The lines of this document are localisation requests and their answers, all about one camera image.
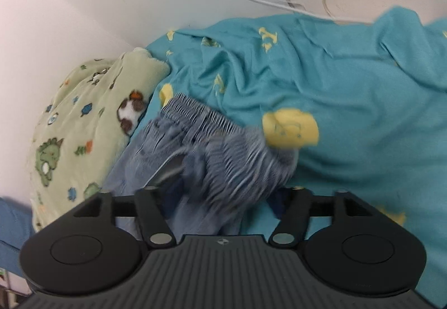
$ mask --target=yellow moon print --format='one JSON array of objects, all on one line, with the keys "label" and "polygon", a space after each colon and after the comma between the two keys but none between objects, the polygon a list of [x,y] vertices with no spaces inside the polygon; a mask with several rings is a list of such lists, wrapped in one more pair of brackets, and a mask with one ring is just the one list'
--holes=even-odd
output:
[{"label": "yellow moon print", "polygon": [[164,107],[168,104],[169,100],[174,97],[174,91],[172,85],[166,83],[160,90],[159,93],[161,105]]},{"label": "yellow moon print", "polygon": [[262,117],[265,139],[270,146],[301,148],[318,144],[318,125],[314,117],[296,108],[282,108]]}]

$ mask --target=blue blanket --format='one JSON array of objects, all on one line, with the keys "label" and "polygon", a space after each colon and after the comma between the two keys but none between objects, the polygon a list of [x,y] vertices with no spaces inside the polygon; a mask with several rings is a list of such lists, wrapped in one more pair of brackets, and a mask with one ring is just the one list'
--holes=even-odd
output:
[{"label": "blue blanket", "polygon": [[[172,72],[140,128],[184,92],[260,126],[272,145],[302,147],[290,185],[349,190],[394,217],[427,250],[418,291],[446,304],[447,19],[422,26],[402,8],[372,26],[233,19],[169,32],[148,50]],[[268,237],[277,221],[257,210],[243,232]]]}]

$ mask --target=green dinosaur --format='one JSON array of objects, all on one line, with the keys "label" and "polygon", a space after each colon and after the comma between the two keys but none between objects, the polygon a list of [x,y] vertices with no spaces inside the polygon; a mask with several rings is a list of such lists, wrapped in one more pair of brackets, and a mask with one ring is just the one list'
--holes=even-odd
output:
[{"label": "green dinosaur", "polygon": [[53,170],[57,167],[60,157],[60,147],[63,138],[49,138],[36,150],[36,170],[40,175],[43,186],[48,186],[53,178]]},{"label": "green dinosaur", "polygon": [[84,200],[89,199],[92,195],[95,195],[101,190],[98,184],[90,183],[84,190]]}]

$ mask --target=clothing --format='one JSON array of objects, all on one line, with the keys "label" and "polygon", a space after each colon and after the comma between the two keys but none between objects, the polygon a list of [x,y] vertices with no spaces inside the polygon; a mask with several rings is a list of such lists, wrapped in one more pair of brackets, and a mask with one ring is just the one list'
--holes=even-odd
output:
[{"label": "clothing", "polygon": [[101,190],[168,73],[165,63],[136,48],[69,74],[35,129],[28,159],[37,231]]},{"label": "clothing", "polygon": [[[243,212],[284,184],[297,163],[297,152],[269,148],[260,130],[243,129],[178,94],[129,144],[104,189],[132,195],[169,156],[179,153],[185,154],[183,184],[176,185],[184,195],[168,220],[178,240],[183,234],[212,235],[220,230],[237,234]],[[177,200],[174,193],[165,196]],[[132,219],[118,219],[117,226],[138,235]]]},{"label": "clothing", "polygon": [[0,267],[23,276],[19,251],[34,234],[29,208],[0,198]]},{"label": "clothing", "polygon": [[447,303],[446,18],[423,26],[394,8],[368,26],[297,14],[233,19],[171,31],[148,50],[172,71],[143,126],[183,92],[263,128],[273,146],[302,147],[287,186],[349,190],[399,215],[427,250],[418,291]]}]

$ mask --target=blanket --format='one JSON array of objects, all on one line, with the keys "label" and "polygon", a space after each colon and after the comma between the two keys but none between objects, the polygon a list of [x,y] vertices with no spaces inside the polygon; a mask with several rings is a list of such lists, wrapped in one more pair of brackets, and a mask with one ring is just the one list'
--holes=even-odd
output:
[{"label": "blanket", "polygon": [[[290,185],[349,190],[395,217],[427,250],[417,290],[447,303],[447,19],[423,26],[403,8],[371,26],[233,19],[169,31],[147,49],[172,72],[141,126],[183,92],[262,127],[273,146],[300,148]],[[250,233],[272,232],[265,211],[252,218],[270,225],[249,222]]]},{"label": "blanket", "polygon": [[46,107],[29,157],[36,231],[101,190],[169,67],[136,48],[76,67]]}]

